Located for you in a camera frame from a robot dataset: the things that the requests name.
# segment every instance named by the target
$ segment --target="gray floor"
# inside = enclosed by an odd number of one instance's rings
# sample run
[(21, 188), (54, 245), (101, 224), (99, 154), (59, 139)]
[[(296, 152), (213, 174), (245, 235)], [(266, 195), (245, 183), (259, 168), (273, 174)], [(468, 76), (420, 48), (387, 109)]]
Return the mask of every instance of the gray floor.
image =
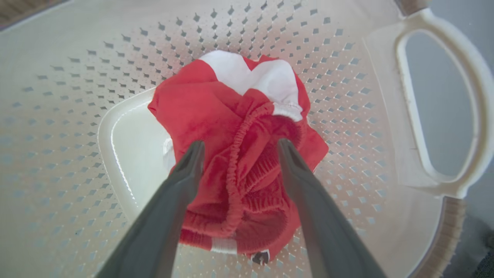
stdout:
[[(493, 71), (494, 1), (432, 0), (430, 6), (475, 44)], [(425, 36), (411, 39), (407, 55), (419, 113), (422, 120), (427, 119), (422, 125), (431, 161), (438, 171), (454, 174), (462, 165), (472, 135), (465, 86), (444, 51)], [(488, 252), (484, 237), (494, 229), (493, 162), (465, 200), (467, 218), (456, 255), (444, 272), (446, 278), (470, 277)]]

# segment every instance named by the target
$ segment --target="plastic basket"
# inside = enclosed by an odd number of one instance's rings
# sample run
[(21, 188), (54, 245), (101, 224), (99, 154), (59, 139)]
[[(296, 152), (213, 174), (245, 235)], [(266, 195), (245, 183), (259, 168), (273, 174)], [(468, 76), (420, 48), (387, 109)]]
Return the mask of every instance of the plastic basket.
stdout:
[[(474, 139), (457, 177), (427, 156), (404, 58), (418, 30), (469, 89)], [(329, 144), (315, 174), (389, 277), (441, 274), (463, 216), (442, 197), (463, 198), (493, 156), (491, 73), (417, 1), (69, 1), (3, 30), (0, 48), (3, 277), (96, 274), (167, 175), (167, 133), (145, 107), (153, 88), (214, 49), (293, 66)], [(301, 229), (266, 266), (188, 246), (174, 266), (176, 277), (310, 275)]]

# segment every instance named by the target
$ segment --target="handle cutout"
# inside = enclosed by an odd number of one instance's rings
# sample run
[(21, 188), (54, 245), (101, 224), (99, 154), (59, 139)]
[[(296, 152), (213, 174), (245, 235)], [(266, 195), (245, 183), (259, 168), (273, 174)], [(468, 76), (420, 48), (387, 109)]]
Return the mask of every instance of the handle cutout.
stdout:
[(412, 81), (407, 94), (414, 95), (421, 125), (417, 128), (415, 123), (413, 129), (426, 148), (426, 155), (420, 152), (421, 160), (429, 174), (437, 171), (453, 180), (466, 162), (473, 139), (467, 87), (448, 53), (426, 32), (414, 32), (405, 51)]

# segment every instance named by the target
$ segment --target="basket handle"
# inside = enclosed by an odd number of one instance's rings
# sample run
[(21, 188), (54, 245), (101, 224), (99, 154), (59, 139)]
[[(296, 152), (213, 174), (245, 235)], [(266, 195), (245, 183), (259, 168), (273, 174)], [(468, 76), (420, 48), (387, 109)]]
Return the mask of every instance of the basket handle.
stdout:
[[(463, 198), (468, 188), (484, 173), (494, 154), (494, 82), (491, 71), (468, 38), (448, 21), (436, 17), (430, 9), (409, 16), (403, 23), (403, 30), (396, 40), (396, 50), (406, 103), (422, 166), (438, 184), (420, 189), (434, 195)], [(405, 53), (408, 38), (417, 31), (428, 34), (445, 49), (468, 90), (473, 112), (473, 138), (465, 163), (456, 176), (437, 172), (430, 162), (425, 145)]]

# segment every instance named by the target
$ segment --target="clothing tag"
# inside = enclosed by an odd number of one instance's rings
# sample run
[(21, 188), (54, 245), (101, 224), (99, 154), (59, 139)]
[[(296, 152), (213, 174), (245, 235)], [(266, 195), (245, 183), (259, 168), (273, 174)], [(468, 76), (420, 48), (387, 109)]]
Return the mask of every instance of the clothing tag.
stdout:
[(264, 250), (253, 254), (250, 259), (256, 264), (264, 266), (269, 262), (269, 250)]

